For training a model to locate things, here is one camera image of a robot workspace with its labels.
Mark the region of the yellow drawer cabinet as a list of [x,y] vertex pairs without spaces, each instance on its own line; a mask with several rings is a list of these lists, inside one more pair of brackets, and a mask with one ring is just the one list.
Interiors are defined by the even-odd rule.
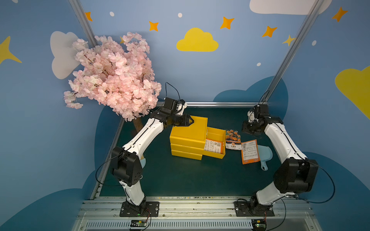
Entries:
[[201,160],[204,152],[208,118],[191,116],[188,127],[173,127],[170,134],[172,156]]

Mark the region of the yellow top drawer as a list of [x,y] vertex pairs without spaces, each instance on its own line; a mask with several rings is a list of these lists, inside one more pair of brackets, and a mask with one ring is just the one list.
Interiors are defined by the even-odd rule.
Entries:
[[225,139],[226,130],[208,127],[202,155],[223,159],[225,156]]

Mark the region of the orange white-label seed bag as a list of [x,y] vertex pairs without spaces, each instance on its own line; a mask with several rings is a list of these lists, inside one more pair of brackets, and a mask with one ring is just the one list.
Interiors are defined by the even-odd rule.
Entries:
[[260,161],[257,140],[241,143],[242,164],[251,164]]

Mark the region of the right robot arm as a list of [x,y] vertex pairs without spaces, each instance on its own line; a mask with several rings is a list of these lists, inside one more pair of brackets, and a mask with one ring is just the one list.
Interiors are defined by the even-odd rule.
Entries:
[[268,105],[258,104],[250,109],[242,131],[251,135],[265,134],[281,162],[274,173],[273,182],[252,196],[250,207],[266,210],[285,196],[312,190],[318,163],[308,159],[300,151],[285,129],[283,121],[278,116],[270,115]]

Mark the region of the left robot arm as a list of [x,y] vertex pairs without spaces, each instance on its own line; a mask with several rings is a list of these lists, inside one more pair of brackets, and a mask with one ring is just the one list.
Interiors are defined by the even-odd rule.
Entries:
[[189,127],[194,123],[194,119],[184,113],[186,108],[187,103],[183,99],[166,98],[159,109],[149,113],[148,121],[134,138],[112,150],[112,175],[123,187],[128,204],[136,210],[144,209],[146,204],[140,184],[145,166],[144,152],[165,128]]

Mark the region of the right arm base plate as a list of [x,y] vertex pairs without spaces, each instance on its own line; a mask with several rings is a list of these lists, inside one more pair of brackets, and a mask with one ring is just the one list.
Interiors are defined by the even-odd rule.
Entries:
[[234,201],[234,210],[237,217],[274,217],[272,206],[263,206],[257,202],[247,200]]

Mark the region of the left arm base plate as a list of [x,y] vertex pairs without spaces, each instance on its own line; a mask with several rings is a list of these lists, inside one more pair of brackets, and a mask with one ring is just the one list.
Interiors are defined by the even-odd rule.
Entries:
[[122,203],[120,217],[158,217],[160,202],[142,202],[139,206],[133,205],[128,201]]

